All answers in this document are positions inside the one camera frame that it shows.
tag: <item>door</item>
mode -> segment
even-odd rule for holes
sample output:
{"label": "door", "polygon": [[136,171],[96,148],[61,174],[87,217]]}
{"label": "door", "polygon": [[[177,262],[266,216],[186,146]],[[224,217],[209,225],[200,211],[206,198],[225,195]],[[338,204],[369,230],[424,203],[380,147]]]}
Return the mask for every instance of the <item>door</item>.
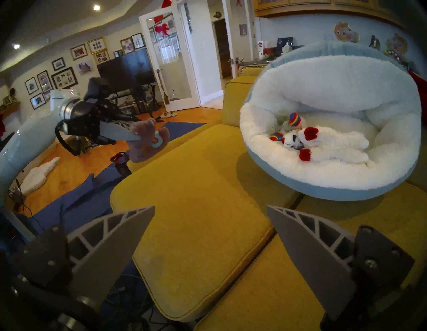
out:
{"label": "door", "polygon": [[251,0],[222,0],[233,78],[238,76],[238,63],[253,61],[256,54],[254,41],[254,11]]}
{"label": "door", "polygon": [[232,77],[231,62],[230,62],[230,48],[228,46],[227,26],[225,19],[215,21],[213,23],[215,28],[216,42],[218,44],[219,62],[221,65],[222,78]]}
{"label": "door", "polygon": [[167,111],[200,106],[178,5],[139,17],[154,74]]}

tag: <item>doorway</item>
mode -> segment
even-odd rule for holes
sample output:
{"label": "doorway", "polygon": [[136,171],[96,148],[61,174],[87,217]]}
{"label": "doorway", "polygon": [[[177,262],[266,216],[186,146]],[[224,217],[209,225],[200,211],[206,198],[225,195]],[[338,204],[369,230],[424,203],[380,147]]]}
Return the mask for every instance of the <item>doorway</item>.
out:
{"label": "doorway", "polygon": [[230,62],[230,48],[228,44],[227,36],[227,26],[225,24],[225,19],[220,19],[212,22],[214,36],[217,44],[218,52],[218,62],[219,62],[219,71],[221,73],[222,85],[227,79],[232,79],[233,73],[231,71],[231,62]]}

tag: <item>yellow cushion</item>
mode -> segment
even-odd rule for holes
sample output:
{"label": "yellow cushion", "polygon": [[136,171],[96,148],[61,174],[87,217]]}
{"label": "yellow cushion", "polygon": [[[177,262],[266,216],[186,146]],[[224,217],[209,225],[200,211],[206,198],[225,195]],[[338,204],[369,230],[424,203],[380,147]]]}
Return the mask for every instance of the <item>yellow cushion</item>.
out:
{"label": "yellow cushion", "polygon": [[242,108],[256,79],[256,76],[240,76],[227,83],[222,106],[222,122],[224,124],[239,127],[240,108]]}
{"label": "yellow cushion", "polygon": [[154,160],[157,160],[159,157],[165,155],[166,153],[170,152],[171,150],[175,149],[176,147],[181,146],[186,141],[189,141],[191,138],[197,136],[200,132],[203,132],[203,131],[209,129],[210,127],[213,127],[217,124],[220,124],[221,122],[222,122],[221,120],[209,122],[209,123],[202,125],[201,127],[197,128],[193,131],[190,131],[189,133],[187,133],[181,137],[178,137],[178,138],[172,140],[171,142],[168,143],[168,145],[164,148],[164,150],[162,150],[160,153],[157,153],[155,156],[153,156],[151,159],[149,159],[145,162],[133,163],[132,161],[129,161],[126,163],[126,165],[130,169],[130,171],[134,173],[138,169],[141,169],[142,167],[146,166],[148,163],[151,163]]}
{"label": "yellow cushion", "polygon": [[124,179],[110,201],[114,212],[155,205],[134,262],[162,314],[190,321],[271,237],[267,204],[297,196],[251,160],[238,128],[218,124]]}
{"label": "yellow cushion", "polygon": [[258,76],[266,66],[267,64],[254,65],[253,67],[251,66],[244,67],[240,75],[241,76]]}
{"label": "yellow cushion", "polygon": [[421,276],[427,250],[427,193],[404,182],[382,196],[366,201],[329,201],[305,196],[296,208],[336,222],[356,234],[366,224],[408,252],[415,264],[403,286]]}
{"label": "yellow cushion", "polygon": [[276,235],[194,331],[319,331],[324,312]]}

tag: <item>baseboard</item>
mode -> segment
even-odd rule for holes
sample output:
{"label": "baseboard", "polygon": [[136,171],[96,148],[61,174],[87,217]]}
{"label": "baseboard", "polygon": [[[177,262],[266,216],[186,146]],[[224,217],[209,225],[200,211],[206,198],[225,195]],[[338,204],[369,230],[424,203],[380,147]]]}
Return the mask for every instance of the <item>baseboard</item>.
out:
{"label": "baseboard", "polygon": [[219,91],[213,92],[213,93],[211,93],[205,97],[200,97],[200,102],[202,105],[204,105],[205,103],[211,101],[212,99],[215,99],[215,98],[220,97],[222,95],[224,95],[224,91],[219,90]]}

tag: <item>light blue pet bed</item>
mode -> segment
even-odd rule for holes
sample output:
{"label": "light blue pet bed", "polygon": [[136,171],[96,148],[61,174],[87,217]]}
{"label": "light blue pet bed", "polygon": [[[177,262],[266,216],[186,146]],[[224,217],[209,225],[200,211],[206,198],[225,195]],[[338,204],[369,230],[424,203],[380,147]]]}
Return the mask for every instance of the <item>light blue pet bed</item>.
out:
{"label": "light blue pet bed", "polygon": [[[293,112],[309,126],[362,132],[369,161],[301,161],[299,151],[269,139]],[[393,189],[414,169],[421,104],[415,82],[394,60],[363,45],[322,42],[265,68],[240,110],[240,129],[252,159],[286,186],[322,199],[365,200]]]}

